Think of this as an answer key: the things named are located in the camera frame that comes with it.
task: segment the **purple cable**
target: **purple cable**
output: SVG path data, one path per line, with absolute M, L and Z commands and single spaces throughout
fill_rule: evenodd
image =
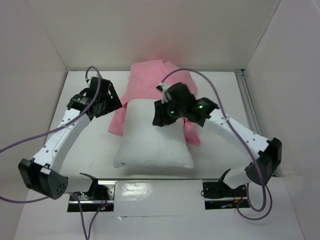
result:
M 96 88 L 96 92 L 93 96 L 93 99 L 92 101 L 89 103 L 89 105 L 78 115 L 76 116 L 74 119 L 70 120 L 69 122 L 67 122 L 65 125 L 63 126 L 59 126 L 55 129 L 52 129 L 50 131 L 47 131 L 47 132 L 44 132 L 44 133 L 41 133 L 39 135 L 35 135 L 35 136 L 31 136 L 31 137 L 28 137 L 28 138 L 25 138 L 25 139 L 22 139 L 20 141 L 17 141 L 15 143 L 12 143 L 10 144 L 9 146 L 6 146 L 2 149 L 0 149 L 0 154 L 3 153 L 4 151 L 10 149 L 10 148 L 13 148 L 19 144 L 22 144 L 22 143 L 25 143 L 25 142 L 28 142 L 28 141 L 31 141 L 31 140 L 34 140 L 34 139 L 38 139 L 38 138 L 41 138 L 43 136 L 46 136 L 46 135 L 49 135 L 49 134 L 52 134 L 52 133 L 55 133 L 61 129 L 63 129 L 65 126 L 69 126 L 70 124 L 74 123 L 75 121 L 77 121 L 81 116 L 83 116 L 85 114 L 85 112 L 87 112 L 91 106 L 94 104 L 94 102 L 96 101 L 96 98 L 99 94 L 99 91 L 100 91 L 100 86 L 101 86 L 101 79 L 102 79 L 102 76 L 99 72 L 99 70 L 95 67 L 95 66 L 90 66 L 87 68 L 87 70 L 85 71 L 85 79 L 88 79 L 88 72 L 90 71 L 90 69 L 93 69 L 96 71 L 96 73 L 98 74 L 98 85 L 97 85 L 97 88 Z M 48 197 L 42 197 L 42 198 L 39 198 L 39 199 L 35 199 L 35 200 L 29 200 L 29 201 L 17 201 L 17 200 L 11 200 L 11 199 L 7 199 L 3 196 L 0 196 L 0 200 L 2 201 L 5 201 L 5 202 L 8 202 L 8 203 L 13 203 L 13 204 L 29 204 L 29 203 L 35 203 L 35 202 L 38 202 L 38 201 L 41 201 L 41 200 L 44 200 L 44 199 L 47 199 Z
M 248 145 L 246 144 L 246 142 L 243 140 L 243 138 L 239 135 L 239 133 L 235 130 L 235 128 L 232 126 L 232 124 L 229 122 L 228 118 L 227 118 L 227 114 L 225 112 L 225 109 L 222 105 L 222 101 L 221 101 L 221 98 L 218 94 L 218 91 L 216 89 L 216 87 L 213 85 L 213 83 L 205 76 L 203 75 L 201 72 L 198 72 L 197 70 L 194 70 L 194 69 L 191 69 L 191 68 L 179 68 L 179 69 L 176 69 L 176 70 L 173 70 L 172 72 L 168 73 L 162 80 L 161 80 L 161 83 L 163 83 L 168 77 L 170 77 L 172 74 L 176 73 L 176 72 L 179 72 L 179 71 L 188 71 L 188 72 L 193 72 L 193 73 L 196 73 L 198 75 L 200 75 L 201 77 L 203 77 L 208 83 L 209 85 L 211 86 L 211 88 L 213 89 L 214 91 L 214 94 L 216 95 L 216 98 L 218 99 L 218 103 L 219 103 L 219 107 L 221 108 L 221 112 L 222 112 L 222 115 L 223 117 L 226 119 L 226 123 L 228 124 L 229 128 L 232 130 L 232 132 L 236 135 L 236 137 L 240 140 L 240 142 L 242 143 L 242 145 L 245 147 L 245 149 L 247 150 L 248 154 L 250 155 L 251 159 L 252 159 L 252 162 L 256 168 L 256 171 L 258 173 L 258 176 L 259 176 L 259 180 L 260 180 L 260 183 L 261 183 L 261 187 L 262 187 L 262 195 L 263 195 L 263 202 L 262 202 L 262 206 L 257 209 L 255 208 L 251 201 L 250 201 L 250 197 L 249 197 L 249 191 L 248 191 L 248 187 L 247 187 L 247 202 L 249 204 L 249 206 L 256 212 L 262 212 L 265 208 L 266 208 L 266 204 L 267 204 L 267 193 L 266 193 L 266 185 L 264 183 L 264 180 L 263 180 L 263 176 L 262 176 L 262 173 L 259 169 L 259 166 L 258 166 L 258 163 L 253 155 L 253 153 L 251 152 L 250 148 L 248 147 Z M 269 196 L 270 196 L 270 200 L 272 202 L 272 197 L 271 197 L 271 193 L 269 191 L 269 189 L 267 188 L 267 191 L 269 193 Z M 264 216 L 262 216 L 262 218 L 265 218 L 269 213 L 270 211 L 267 212 L 267 214 L 265 214 Z M 250 220 L 254 220 L 254 218 L 250 218 L 250 217 L 246 217 L 244 216 L 242 213 L 241 213 L 241 216 L 246 218 L 246 219 L 250 219 Z
M 83 210 L 82 210 L 82 206 L 81 206 L 80 199 L 79 199 L 78 196 L 77 196 L 76 194 L 74 194 L 74 193 L 72 193 L 71 195 L 72 195 L 72 196 L 76 199 L 76 201 L 78 202 L 84 238 L 85 238 L 85 240 L 89 240 L 89 239 L 90 239 L 90 234 L 91 234 L 92 224 L 94 223 L 94 220 L 95 220 L 96 216 L 98 215 L 98 213 L 101 211 L 102 208 L 108 206 L 109 204 L 105 204 L 105 205 L 103 205 L 102 207 L 99 207 L 98 210 L 95 212 L 95 214 L 93 215 L 93 217 L 92 217 L 92 219 L 91 219 L 90 226 L 89 226 L 89 232 L 88 232 L 88 235 L 87 235 L 87 230 L 86 230 L 86 226 L 85 226 L 84 212 L 83 212 Z

